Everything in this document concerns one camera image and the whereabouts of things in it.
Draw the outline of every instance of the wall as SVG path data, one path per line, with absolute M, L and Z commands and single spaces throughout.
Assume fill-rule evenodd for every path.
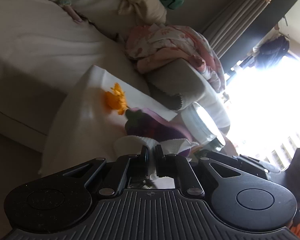
M 231 0 L 184 0 L 176 10 L 168 10 L 167 19 L 174 25 L 186 25 L 200 30 Z
M 280 32 L 285 36 L 289 36 L 300 44 L 300 0 L 285 15 L 288 26 L 285 20 L 279 22 Z
M 293 39 L 290 39 L 290 49 L 289 52 L 300 59 L 300 44 Z

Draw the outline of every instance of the orange flower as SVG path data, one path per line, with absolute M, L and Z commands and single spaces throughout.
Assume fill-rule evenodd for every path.
M 113 94 L 109 91 L 105 94 L 106 104 L 111 109 L 117 110 L 119 115 L 123 115 L 125 110 L 129 108 L 124 92 L 118 83 L 115 83 L 114 88 L 111 88 L 111 90 L 113 91 Z

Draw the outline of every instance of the floral blanket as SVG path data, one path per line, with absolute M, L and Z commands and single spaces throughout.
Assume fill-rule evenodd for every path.
M 217 93 L 225 89 L 220 60 L 208 41 L 187 26 L 137 26 L 126 43 L 129 58 L 137 60 L 141 74 L 166 65 L 177 58 L 188 61 Z

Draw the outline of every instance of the curtain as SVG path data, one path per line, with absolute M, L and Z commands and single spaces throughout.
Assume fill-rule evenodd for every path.
M 233 0 L 202 34 L 220 58 L 242 35 L 271 0 Z

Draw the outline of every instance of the window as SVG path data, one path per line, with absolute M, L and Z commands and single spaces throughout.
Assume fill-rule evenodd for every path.
M 300 61 L 284 56 L 268 70 L 247 67 L 226 93 L 227 137 L 238 154 L 287 167 L 300 147 Z

